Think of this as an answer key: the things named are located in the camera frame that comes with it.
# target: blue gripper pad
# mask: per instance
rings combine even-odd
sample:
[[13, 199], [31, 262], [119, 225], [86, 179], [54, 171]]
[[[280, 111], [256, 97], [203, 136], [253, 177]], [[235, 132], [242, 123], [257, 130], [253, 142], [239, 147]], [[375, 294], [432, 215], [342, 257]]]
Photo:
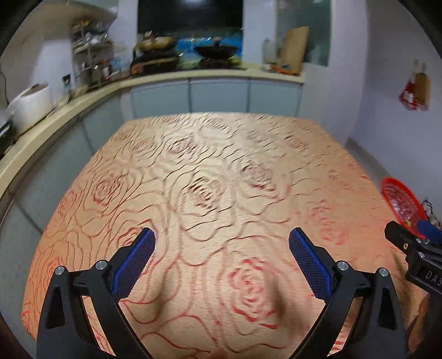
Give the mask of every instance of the blue gripper pad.
[[332, 295], [332, 276], [313, 249], [314, 245], [300, 228], [290, 232], [289, 248], [316, 298], [329, 303]]
[[112, 296], [116, 301], [127, 298], [155, 250], [155, 233], [144, 229], [130, 246], [130, 252], [112, 279]]
[[431, 245], [442, 245], [442, 231], [433, 226], [430, 222], [421, 219], [417, 222], [417, 230], [420, 234], [425, 236], [425, 238], [430, 240]]

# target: pot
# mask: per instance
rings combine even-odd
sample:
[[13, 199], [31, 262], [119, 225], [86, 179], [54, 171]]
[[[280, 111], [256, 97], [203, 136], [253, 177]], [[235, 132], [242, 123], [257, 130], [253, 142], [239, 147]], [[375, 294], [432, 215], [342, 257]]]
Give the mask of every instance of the pot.
[[195, 51], [202, 57], [214, 60], [228, 60], [238, 51], [236, 46], [221, 45], [220, 40], [215, 40], [214, 45], [196, 46]]
[[167, 50], [174, 48], [176, 46], [177, 40], [172, 36], [167, 37], [157, 37], [157, 38], [147, 38], [140, 41], [135, 45], [135, 48], [141, 52], [148, 52], [150, 50]]

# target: rice cooker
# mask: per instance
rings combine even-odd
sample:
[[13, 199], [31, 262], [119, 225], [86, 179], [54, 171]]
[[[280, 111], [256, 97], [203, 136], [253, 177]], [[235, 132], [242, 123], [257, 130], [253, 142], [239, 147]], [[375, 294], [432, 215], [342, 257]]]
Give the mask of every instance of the rice cooker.
[[52, 93], [48, 84], [34, 85], [11, 101], [6, 112], [21, 135], [44, 119], [54, 108]]

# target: floor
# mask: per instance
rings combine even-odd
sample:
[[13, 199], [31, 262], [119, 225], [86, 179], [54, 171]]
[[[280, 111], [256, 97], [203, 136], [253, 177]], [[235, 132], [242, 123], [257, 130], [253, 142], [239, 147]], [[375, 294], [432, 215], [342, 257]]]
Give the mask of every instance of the floor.
[[387, 170], [352, 138], [348, 139], [345, 144], [345, 149], [364, 168], [367, 175], [376, 184], [376, 187], [380, 189], [382, 179], [390, 177]]

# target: red basket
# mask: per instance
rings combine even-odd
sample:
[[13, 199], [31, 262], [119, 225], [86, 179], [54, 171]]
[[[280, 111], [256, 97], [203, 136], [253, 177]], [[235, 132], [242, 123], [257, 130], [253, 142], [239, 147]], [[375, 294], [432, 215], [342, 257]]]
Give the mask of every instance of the red basket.
[[417, 222], [427, 221], [428, 217], [419, 201], [407, 186], [395, 178], [386, 177], [382, 180], [382, 195], [396, 215], [399, 223], [416, 237], [425, 237], [417, 230]]

